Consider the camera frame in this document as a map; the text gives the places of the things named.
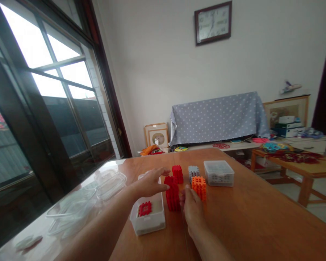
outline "picture frame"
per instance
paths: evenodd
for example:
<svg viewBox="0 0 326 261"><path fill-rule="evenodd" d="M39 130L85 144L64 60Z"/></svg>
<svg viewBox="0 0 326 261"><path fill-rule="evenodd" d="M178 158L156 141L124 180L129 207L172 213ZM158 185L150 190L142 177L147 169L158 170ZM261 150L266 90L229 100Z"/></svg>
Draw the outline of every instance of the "picture frame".
<svg viewBox="0 0 326 261"><path fill-rule="evenodd" d="M296 116L307 126L309 95L263 103L269 128L275 127L281 116Z"/></svg>
<svg viewBox="0 0 326 261"><path fill-rule="evenodd" d="M230 38L231 25L232 1L195 11L196 45Z"/></svg>
<svg viewBox="0 0 326 261"><path fill-rule="evenodd" d="M157 145L168 147L168 128L149 130L150 146Z"/></svg>
<svg viewBox="0 0 326 261"><path fill-rule="evenodd" d="M150 144L149 130L157 130L157 129L168 129L168 125L166 123L154 123L154 124L146 125L144 127L146 147L148 147Z"/></svg>

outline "forearm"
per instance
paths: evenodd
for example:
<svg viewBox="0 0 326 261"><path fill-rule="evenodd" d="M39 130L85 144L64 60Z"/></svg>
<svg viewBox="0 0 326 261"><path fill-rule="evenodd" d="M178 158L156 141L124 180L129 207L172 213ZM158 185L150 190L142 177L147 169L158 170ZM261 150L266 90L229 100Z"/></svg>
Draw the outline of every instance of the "forearm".
<svg viewBox="0 0 326 261"><path fill-rule="evenodd" d="M221 241L207 228L198 228L192 237L203 261L233 260Z"/></svg>
<svg viewBox="0 0 326 261"><path fill-rule="evenodd" d="M133 185L119 193L101 214L77 234L57 260L108 260L138 198Z"/></svg>

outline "blue cloth cover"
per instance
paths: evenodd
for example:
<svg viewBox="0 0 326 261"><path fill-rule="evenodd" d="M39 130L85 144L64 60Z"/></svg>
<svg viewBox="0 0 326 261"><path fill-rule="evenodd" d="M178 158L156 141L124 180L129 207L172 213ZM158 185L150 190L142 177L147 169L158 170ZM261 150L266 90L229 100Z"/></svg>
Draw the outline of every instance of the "blue cloth cover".
<svg viewBox="0 0 326 261"><path fill-rule="evenodd" d="M171 146L230 140L246 135L270 138L257 92L174 105Z"/></svg>

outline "glass pane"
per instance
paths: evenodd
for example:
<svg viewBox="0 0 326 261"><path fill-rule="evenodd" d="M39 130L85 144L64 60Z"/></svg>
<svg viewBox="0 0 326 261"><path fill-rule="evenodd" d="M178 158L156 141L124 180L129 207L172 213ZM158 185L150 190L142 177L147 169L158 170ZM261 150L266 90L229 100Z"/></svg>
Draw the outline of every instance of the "glass pane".
<svg viewBox="0 0 326 261"><path fill-rule="evenodd" d="M11 27L14 37L31 68L51 64L52 58L48 52L34 15L18 3L10 2L10 8L0 4L2 11Z"/></svg>
<svg viewBox="0 0 326 261"><path fill-rule="evenodd" d="M64 79L92 87L91 79L89 78L85 62L63 66L60 69L62 70Z"/></svg>
<svg viewBox="0 0 326 261"><path fill-rule="evenodd" d="M0 247L51 203L0 113Z"/></svg>
<svg viewBox="0 0 326 261"><path fill-rule="evenodd" d="M86 146L69 106L62 83L58 80L38 74L32 75L41 95L43 96L43 100L69 157L86 150Z"/></svg>
<svg viewBox="0 0 326 261"><path fill-rule="evenodd" d="M75 44L45 22L43 24L58 62L82 55L79 45Z"/></svg>
<svg viewBox="0 0 326 261"><path fill-rule="evenodd" d="M74 0L52 0L63 12L82 28Z"/></svg>
<svg viewBox="0 0 326 261"><path fill-rule="evenodd" d="M75 99L75 106L80 114L80 119L91 145L107 140L102 114L100 113L95 93L75 86L69 86L72 97Z"/></svg>

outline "sliding glass door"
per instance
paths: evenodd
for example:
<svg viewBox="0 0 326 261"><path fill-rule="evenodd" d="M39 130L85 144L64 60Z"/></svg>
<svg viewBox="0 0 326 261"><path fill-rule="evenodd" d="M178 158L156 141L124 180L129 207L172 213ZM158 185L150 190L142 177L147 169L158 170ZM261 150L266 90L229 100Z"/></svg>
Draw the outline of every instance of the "sliding glass door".
<svg viewBox="0 0 326 261"><path fill-rule="evenodd" d="M110 75L63 16L49 0L0 0L0 246L124 155Z"/></svg>

